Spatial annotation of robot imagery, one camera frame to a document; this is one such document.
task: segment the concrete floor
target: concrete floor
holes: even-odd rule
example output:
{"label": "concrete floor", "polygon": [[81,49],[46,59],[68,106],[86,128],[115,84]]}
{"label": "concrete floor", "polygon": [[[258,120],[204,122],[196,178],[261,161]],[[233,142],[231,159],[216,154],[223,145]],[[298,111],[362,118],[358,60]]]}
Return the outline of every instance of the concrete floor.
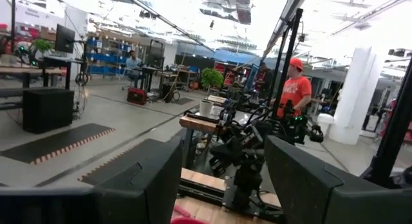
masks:
{"label": "concrete floor", "polygon": [[[126,102],[127,92],[121,90],[125,84],[128,82],[93,79],[86,87],[88,101],[84,114],[71,125],[77,127],[95,123],[114,128],[115,132],[39,165],[29,165],[0,156],[0,183],[11,187],[89,186],[79,182],[77,178],[147,138],[168,141],[181,129],[178,122],[182,113],[198,105],[199,100],[205,96],[200,92],[181,91],[181,98],[186,97],[193,101],[184,105],[152,103],[135,106]],[[14,86],[18,87],[19,84],[9,80],[0,82],[0,87]],[[17,110],[0,112],[0,151],[70,128],[33,135],[24,132],[13,119],[21,119]],[[356,146],[346,146],[331,140],[325,140],[322,144],[308,140],[305,145],[298,147],[355,175],[365,170],[376,151],[376,144],[365,138],[361,138]],[[262,175],[267,178],[267,169],[264,169]]]}

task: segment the floor mat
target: floor mat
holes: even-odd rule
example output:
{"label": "floor mat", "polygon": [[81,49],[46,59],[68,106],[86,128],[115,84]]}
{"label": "floor mat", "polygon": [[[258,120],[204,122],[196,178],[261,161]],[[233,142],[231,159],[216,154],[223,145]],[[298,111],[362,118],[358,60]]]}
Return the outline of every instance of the floor mat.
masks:
{"label": "floor mat", "polygon": [[178,104],[178,105],[185,105],[186,103],[189,103],[189,102],[192,102],[192,101],[194,101],[194,100],[191,99],[191,98],[180,98],[179,100],[172,101],[171,103]]}
{"label": "floor mat", "polygon": [[120,153],[108,162],[92,170],[90,173],[80,177],[78,180],[90,185],[100,185],[101,183],[106,182],[110,178],[116,176],[119,172],[122,172],[136,164],[136,155],[142,152],[141,148],[152,147],[159,144],[164,143],[153,139],[144,140],[142,143],[127,151],[124,151],[123,153]]}
{"label": "floor mat", "polygon": [[39,164],[78,148],[114,129],[98,124],[86,124],[1,152],[2,156],[24,163]]}

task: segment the man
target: man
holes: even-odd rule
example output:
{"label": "man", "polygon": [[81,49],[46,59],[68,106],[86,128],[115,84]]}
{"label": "man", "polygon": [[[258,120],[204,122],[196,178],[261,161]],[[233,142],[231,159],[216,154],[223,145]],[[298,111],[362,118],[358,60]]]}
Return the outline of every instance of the man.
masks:
{"label": "man", "polygon": [[[312,85],[309,79],[303,76],[303,62],[301,59],[290,59],[288,76],[289,79],[283,86],[280,104],[284,106],[288,100],[291,100],[295,110],[294,115],[298,116],[301,114],[301,109],[310,102],[312,96]],[[273,106],[274,102],[275,99],[272,99],[270,105]],[[283,117],[282,108],[277,110],[277,115]]]}
{"label": "man", "polygon": [[141,67],[142,60],[136,57],[136,52],[134,50],[130,50],[129,52],[130,58],[126,60],[126,68],[131,70],[127,75],[130,80],[135,82],[135,88],[137,88],[137,82],[141,79],[140,72],[136,69]]}
{"label": "man", "polygon": [[271,69],[269,69],[264,62],[260,64],[260,69],[259,71],[261,73],[264,73],[265,76],[263,77],[263,80],[256,80],[255,84],[260,85],[260,92],[259,92],[259,98],[262,99],[267,99],[269,96],[270,92],[270,84],[272,83],[273,79],[273,72]]}
{"label": "man", "polygon": [[142,60],[136,57],[136,52],[134,50],[130,50],[129,54],[130,58],[126,60],[126,67],[132,70],[139,68]]}

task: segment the wheel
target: wheel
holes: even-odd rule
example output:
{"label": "wheel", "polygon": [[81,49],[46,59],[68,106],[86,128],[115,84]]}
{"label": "wheel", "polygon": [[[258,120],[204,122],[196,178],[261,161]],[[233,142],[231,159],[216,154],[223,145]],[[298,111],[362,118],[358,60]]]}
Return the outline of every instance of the wheel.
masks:
{"label": "wheel", "polygon": [[174,100],[174,101],[177,101],[177,100],[179,100],[179,99],[180,99],[180,93],[177,92],[177,91],[175,91],[175,92],[173,93],[173,100]]}

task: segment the white column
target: white column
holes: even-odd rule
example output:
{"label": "white column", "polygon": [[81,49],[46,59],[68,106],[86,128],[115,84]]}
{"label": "white column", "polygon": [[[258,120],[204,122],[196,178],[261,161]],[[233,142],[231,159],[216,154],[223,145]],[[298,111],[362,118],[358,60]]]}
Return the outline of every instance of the white column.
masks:
{"label": "white column", "polygon": [[[79,41],[85,38],[88,28],[88,13],[74,8],[72,6],[66,7],[64,26],[76,31],[75,40]],[[67,57],[81,58],[83,54],[83,46],[79,43],[75,43],[75,49],[72,54],[67,54]],[[77,74],[80,72],[80,65],[71,63],[71,74],[70,79],[75,80]]]}
{"label": "white column", "polygon": [[323,79],[322,89],[329,89],[330,79]]}
{"label": "white column", "polygon": [[170,66],[174,64],[174,59],[176,58],[176,52],[178,51],[178,43],[173,42],[172,44],[165,44],[165,51],[163,57],[165,61],[163,67]]}
{"label": "white column", "polygon": [[378,49],[369,46],[356,48],[353,53],[335,112],[335,122],[329,132],[329,137],[336,142],[357,143],[385,60],[384,55],[377,52]]}

